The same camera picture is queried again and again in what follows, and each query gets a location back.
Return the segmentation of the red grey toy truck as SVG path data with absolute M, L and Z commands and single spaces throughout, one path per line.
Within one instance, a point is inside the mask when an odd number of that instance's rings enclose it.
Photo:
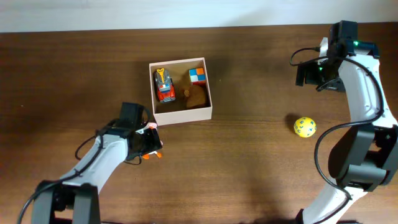
M 168 103 L 176 99 L 174 84 L 168 70 L 165 68 L 156 69 L 154 80 L 160 103 Z

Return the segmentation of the colourful puzzle cube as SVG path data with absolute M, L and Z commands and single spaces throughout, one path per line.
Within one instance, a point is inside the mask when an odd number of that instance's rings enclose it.
M 206 75 L 203 68 L 190 69 L 188 74 L 192 85 L 204 85 L 206 83 Z

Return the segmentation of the white pink duck toy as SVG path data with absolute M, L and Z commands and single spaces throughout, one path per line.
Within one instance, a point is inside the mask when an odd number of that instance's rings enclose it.
M 160 140 L 157 127 L 157 123 L 149 122 L 136 131 L 136 134 L 141 137 L 140 157 L 144 160 L 148 160 L 150 155 L 155 155 L 159 159 L 162 157 L 159 150 L 163 148 L 163 142 Z

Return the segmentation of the yellow letter ball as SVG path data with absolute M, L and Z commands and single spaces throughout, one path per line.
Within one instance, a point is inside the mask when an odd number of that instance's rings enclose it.
M 301 117 L 294 123 L 294 131 L 301 138 L 309 138 L 317 130 L 316 122 L 309 117 Z

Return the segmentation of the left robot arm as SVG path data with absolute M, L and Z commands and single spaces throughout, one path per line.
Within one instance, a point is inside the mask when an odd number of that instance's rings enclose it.
M 155 119 L 137 103 L 123 103 L 119 117 L 90 139 L 93 146 L 74 168 L 58 180 L 42 181 L 21 215 L 32 205 L 32 223 L 101 223 L 99 194 L 114 170 L 162 149 Z

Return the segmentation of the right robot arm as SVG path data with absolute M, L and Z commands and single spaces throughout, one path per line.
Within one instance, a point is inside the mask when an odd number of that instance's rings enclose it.
M 328 157 L 325 186 L 296 223 L 341 223 L 358 199 L 387 185 L 397 172 L 397 120 L 393 117 L 379 76 L 379 49 L 358 39 L 358 24 L 340 21 L 315 47 L 319 56 L 299 62 L 296 85 L 315 85 L 347 96 L 350 122 Z

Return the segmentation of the brown plush toy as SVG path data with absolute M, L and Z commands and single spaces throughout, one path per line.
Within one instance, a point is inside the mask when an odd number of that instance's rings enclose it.
M 209 106 L 206 90 L 200 85 L 190 85 L 183 91 L 186 109 L 197 109 Z

